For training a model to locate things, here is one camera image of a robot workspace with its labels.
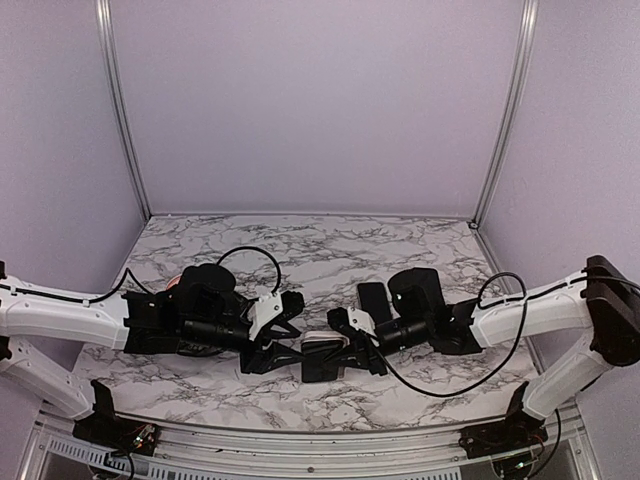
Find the black smartphone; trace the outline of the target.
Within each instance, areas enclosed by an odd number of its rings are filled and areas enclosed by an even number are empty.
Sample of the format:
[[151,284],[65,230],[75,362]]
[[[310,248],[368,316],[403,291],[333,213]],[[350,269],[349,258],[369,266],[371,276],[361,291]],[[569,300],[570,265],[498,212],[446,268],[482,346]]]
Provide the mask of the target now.
[[344,347],[337,338],[305,339],[301,343],[301,380],[306,384],[336,381],[344,375],[344,368],[328,358]]
[[357,285],[357,296],[360,309],[371,316],[376,326],[393,319],[387,291],[383,283],[359,283]]

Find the pink phone case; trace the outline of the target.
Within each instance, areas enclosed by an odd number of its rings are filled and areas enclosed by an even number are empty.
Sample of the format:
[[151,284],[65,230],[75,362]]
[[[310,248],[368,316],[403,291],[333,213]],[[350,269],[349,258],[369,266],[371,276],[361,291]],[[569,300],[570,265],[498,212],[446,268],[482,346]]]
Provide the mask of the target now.
[[348,337],[331,330],[313,330],[306,332],[302,337],[302,342],[324,342],[324,341],[338,341],[343,346],[350,343]]

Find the black phone case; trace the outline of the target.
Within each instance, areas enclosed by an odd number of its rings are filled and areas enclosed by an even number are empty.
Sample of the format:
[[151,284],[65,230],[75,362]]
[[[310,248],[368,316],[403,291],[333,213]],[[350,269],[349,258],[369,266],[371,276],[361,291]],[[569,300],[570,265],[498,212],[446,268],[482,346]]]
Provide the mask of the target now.
[[429,309],[433,312],[443,309],[446,306],[446,303],[444,300],[438,271],[433,268],[423,268],[421,270],[421,274],[421,285],[422,289],[424,290]]

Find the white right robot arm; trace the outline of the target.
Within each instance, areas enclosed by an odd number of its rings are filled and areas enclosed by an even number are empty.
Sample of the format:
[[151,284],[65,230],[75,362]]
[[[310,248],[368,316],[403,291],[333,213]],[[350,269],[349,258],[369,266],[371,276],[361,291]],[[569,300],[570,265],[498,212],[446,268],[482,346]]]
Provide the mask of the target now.
[[385,375],[386,358],[423,343],[444,355],[471,355],[524,337],[582,329],[582,336],[540,376],[513,394],[495,438],[515,448],[568,398],[615,367],[639,360],[639,287],[602,255],[554,284],[519,295],[484,300],[480,295],[456,304],[444,300],[437,270],[412,268],[392,276],[390,293],[397,317],[375,323],[364,308],[328,312],[332,330],[348,343],[326,360],[330,364]]

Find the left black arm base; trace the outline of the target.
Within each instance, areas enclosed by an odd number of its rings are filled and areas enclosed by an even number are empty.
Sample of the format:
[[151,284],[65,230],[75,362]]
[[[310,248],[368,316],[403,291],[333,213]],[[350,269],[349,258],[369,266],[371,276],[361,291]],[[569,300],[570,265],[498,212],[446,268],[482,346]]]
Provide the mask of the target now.
[[152,456],[159,427],[117,415],[110,389],[98,380],[91,380],[90,385],[95,397],[92,411],[86,418],[74,422],[73,437],[125,453]]

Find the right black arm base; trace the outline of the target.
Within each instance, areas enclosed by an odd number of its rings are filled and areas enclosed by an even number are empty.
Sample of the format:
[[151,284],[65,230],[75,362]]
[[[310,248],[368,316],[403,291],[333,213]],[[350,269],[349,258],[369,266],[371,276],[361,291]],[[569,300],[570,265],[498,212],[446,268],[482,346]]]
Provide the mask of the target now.
[[548,440],[544,420],[524,412],[524,394],[529,382],[518,387],[503,419],[464,427],[458,444],[468,459],[507,453]]

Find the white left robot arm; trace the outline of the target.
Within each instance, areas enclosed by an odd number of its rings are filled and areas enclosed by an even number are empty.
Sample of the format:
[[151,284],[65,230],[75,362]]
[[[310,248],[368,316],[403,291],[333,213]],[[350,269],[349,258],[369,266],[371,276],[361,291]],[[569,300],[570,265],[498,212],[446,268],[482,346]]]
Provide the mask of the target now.
[[99,297],[45,289],[15,277],[1,280],[1,371],[57,406],[106,445],[125,438],[108,387],[86,381],[24,342],[26,336],[90,343],[134,355],[209,357],[232,351],[244,374],[264,374],[301,361],[283,345],[300,331],[292,320],[305,307],[302,293],[275,290],[256,299],[236,292],[226,268],[186,268],[157,293],[114,290]]

